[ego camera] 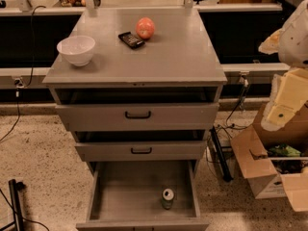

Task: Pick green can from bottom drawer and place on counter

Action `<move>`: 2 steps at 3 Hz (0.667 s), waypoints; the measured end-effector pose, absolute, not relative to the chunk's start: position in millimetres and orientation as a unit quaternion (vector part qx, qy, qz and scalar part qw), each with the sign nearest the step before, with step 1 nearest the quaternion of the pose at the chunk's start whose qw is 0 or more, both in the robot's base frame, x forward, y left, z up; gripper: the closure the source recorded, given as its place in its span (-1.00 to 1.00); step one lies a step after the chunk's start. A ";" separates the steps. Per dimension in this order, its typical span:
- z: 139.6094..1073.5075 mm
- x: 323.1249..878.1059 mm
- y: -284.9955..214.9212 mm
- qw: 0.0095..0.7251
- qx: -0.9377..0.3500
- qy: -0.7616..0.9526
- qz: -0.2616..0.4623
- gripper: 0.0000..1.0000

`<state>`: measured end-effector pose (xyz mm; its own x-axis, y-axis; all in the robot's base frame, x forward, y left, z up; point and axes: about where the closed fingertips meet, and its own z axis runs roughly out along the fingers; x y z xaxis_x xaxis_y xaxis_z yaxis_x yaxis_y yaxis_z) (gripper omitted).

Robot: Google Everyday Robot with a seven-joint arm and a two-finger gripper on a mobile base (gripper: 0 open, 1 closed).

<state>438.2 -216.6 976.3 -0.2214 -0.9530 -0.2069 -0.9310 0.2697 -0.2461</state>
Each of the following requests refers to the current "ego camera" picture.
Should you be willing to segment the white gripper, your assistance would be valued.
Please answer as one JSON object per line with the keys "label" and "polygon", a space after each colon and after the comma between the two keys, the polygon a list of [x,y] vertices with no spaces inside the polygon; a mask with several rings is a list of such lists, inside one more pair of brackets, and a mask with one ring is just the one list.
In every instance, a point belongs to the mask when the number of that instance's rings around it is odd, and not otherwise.
{"label": "white gripper", "polygon": [[[278,29],[267,37],[258,47],[264,54],[278,53],[280,36]],[[281,84],[275,98],[275,105],[266,105],[263,111],[261,126],[267,131],[278,131],[283,128],[308,100],[308,70],[295,68],[281,77]]]}

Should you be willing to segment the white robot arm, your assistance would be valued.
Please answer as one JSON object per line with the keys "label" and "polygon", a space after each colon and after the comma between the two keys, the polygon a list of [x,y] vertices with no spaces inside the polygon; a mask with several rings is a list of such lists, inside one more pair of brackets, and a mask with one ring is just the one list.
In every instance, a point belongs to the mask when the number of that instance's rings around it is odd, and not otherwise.
{"label": "white robot arm", "polygon": [[302,1],[281,29],[259,46],[265,54],[278,54],[290,67],[275,75],[261,126],[267,131],[283,128],[308,101],[308,0]]}

